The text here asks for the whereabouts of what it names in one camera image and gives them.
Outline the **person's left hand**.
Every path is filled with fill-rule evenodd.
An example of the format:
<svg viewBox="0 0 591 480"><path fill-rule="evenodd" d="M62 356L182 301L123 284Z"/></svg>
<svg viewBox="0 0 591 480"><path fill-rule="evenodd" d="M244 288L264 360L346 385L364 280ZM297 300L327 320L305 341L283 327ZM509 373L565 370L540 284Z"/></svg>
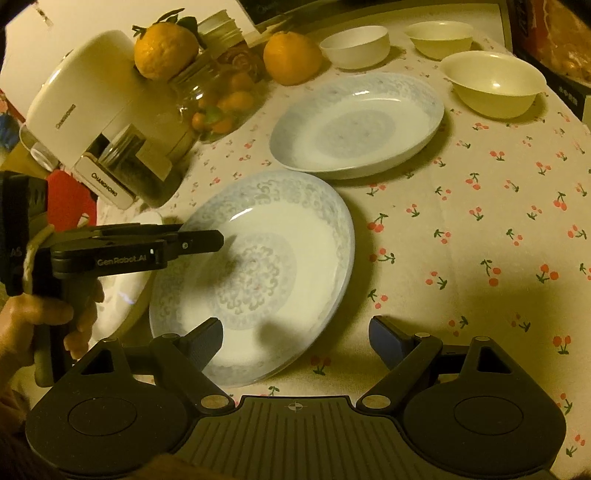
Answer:
<svg viewBox="0 0 591 480"><path fill-rule="evenodd" d="M96 280L84 311L63 346L74 360L87 351L92 327L97 320L97 304L104 300L101 283ZM1 311L1 391L21 368L33 364L32 342L39 325L61 326L73 321L74 309L64 301L22 294L10 297Z"/></svg>

